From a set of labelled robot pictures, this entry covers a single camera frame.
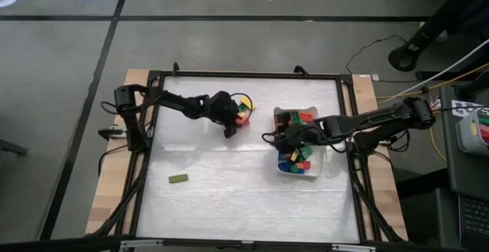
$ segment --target floor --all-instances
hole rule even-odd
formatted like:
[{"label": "floor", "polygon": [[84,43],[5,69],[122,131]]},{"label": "floor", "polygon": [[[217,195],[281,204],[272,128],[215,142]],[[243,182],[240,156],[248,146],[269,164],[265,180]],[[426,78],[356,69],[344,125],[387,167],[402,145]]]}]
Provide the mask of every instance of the floor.
[{"label": "floor", "polygon": [[[38,237],[65,160],[74,167],[53,237],[83,236],[106,147],[97,130],[112,123],[99,102],[112,100],[127,69],[177,61],[182,69],[291,72],[300,64],[311,73],[348,73],[361,47],[393,34],[409,38],[444,1],[18,0],[0,8],[0,137],[29,148],[25,157],[0,153],[0,242]],[[387,62],[401,44],[376,44],[349,67],[412,80]],[[416,69],[443,69],[475,45],[450,37],[426,50]],[[411,85],[374,87],[392,95]],[[443,151],[440,124],[435,133]],[[445,166],[428,131],[414,131],[409,151],[391,156],[397,180]]]}]

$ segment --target plastic container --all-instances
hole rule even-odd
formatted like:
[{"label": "plastic container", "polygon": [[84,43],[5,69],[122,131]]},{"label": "plastic container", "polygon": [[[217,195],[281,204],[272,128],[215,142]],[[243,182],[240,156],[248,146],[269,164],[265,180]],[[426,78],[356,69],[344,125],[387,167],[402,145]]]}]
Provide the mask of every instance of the plastic container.
[{"label": "plastic container", "polygon": [[[318,109],[316,107],[310,107],[307,109],[281,109],[278,107],[274,108],[274,116],[275,115],[284,113],[284,112],[291,112],[291,111],[298,111],[298,112],[305,112],[313,115],[313,118],[318,117]],[[312,177],[312,178],[317,178],[321,176],[323,167],[326,163],[326,146],[310,146],[311,149],[313,149],[313,153],[307,158],[307,161],[310,161],[311,167],[308,170],[304,170],[304,173],[291,173],[291,172],[286,172],[282,171],[279,167],[279,165],[283,162],[286,162],[286,160],[282,159],[280,157],[280,152],[277,151],[277,171],[278,173],[282,173],[284,175],[290,175],[290,176],[301,176],[301,177]]]},{"label": "plastic container", "polygon": [[481,123],[479,118],[489,119],[481,110],[468,114],[455,125],[457,142],[460,150],[489,157],[489,144],[481,136]]}]

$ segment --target keyboard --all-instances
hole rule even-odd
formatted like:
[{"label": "keyboard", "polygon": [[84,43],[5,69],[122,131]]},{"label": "keyboard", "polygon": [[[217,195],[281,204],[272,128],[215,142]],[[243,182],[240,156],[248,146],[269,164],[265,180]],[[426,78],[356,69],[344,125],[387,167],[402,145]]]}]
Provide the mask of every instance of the keyboard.
[{"label": "keyboard", "polygon": [[489,202],[458,197],[460,204],[460,239],[466,248],[489,246]]}]

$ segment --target white cable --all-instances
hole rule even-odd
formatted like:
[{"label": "white cable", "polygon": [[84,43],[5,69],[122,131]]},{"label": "white cable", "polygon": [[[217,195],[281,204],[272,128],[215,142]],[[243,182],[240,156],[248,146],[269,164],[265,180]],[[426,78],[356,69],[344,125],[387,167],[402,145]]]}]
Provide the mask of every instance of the white cable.
[{"label": "white cable", "polygon": [[462,63],[464,60],[466,60],[469,56],[471,56],[473,53],[475,53],[476,51],[478,51],[480,48],[482,48],[485,44],[489,43],[489,39],[487,39],[486,41],[484,41],[482,44],[480,44],[478,47],[476,47],[475,49],[473,49],[470,53],[468,53],[466,56],[462,57],[459,61],[453,63],[450,67],[444,69],[443,71],[441,71],[440,73],[436,74],[436,76],[430,78],[430,79],[427,79],[421,83],[418,83],[416,85],[414,85],[413,87],[403,91],[403,92],[400,92],[398,93],[397,95],[391,97],[390,99],[387,99],[385,101],[382,101],[380,104],[384,104],[385,102],[389,102],[391,101],[392,99],[395,99],[396,97],[400,96],[400,95],[403,95],[409,91],[412,91],[413,89],[417,88],[417,87],[420,87],[420,86],[423,86],[425,83],[427,82],[430,82],[432,81],[433,79],[437,78],[438,76],[441,76],[443,73],[446,73],[448,72],[449,70],[453,69],[455,66],[457,66],[458,64]]}]

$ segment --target wooden board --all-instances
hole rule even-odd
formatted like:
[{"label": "wooden board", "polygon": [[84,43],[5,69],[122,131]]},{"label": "wooden board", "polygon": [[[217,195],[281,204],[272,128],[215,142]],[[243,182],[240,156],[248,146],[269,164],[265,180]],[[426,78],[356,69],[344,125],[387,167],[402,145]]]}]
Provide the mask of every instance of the wooden board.
[{"label": "wooden board", "polygon": [[[146,85],[148,73],[149,70],[147,69],[130,69],[126,76],[125,85]],[[358,112],[362,113],[377,109],[374,87],[370,77],[354,75],[353,83]],[[343,90],[345,92],[345,101],[349,102],[348,90],[345,89],[345,87]],[[142,97],[136,95],[136,100],[138,104],[141,104]],[[351,114],[351,106],[347,104],[346,108],[347,113]],[[149,121],[149,114],[151,113],[151,110],[148,111],[146,121]],[[116,116],[115,124],[121,123],[122,119],[119,116]],[[108,143],[107,150],[111,150],[124,144],[126,144],[125,139],[112,139]],[[388,155],[387,149],[383,147],[379,147],[377,150]],[[128,171],[130,156],[131,154],[127,150],[121,149],[120,151],[116,151],[105,157],[102,174],[92,204],[92,211],[90,212],[86,227],[86,233],[91,233],[97,230],[119,203]],[[399,236],[407,240],[406,228],[400,209],[400,202],[397,197],[392,167],[389,162],[377,155],[369,157],[368,167],[371,174],[372,188],[374,190],[374,198],[377,207]],[[131,221],[131,210],[132,205],[128,208],[123,233],[128,233],[128,225]],[[368,238],[371,239],[370,218],[368,214],[364,214],[364,217]]]}]

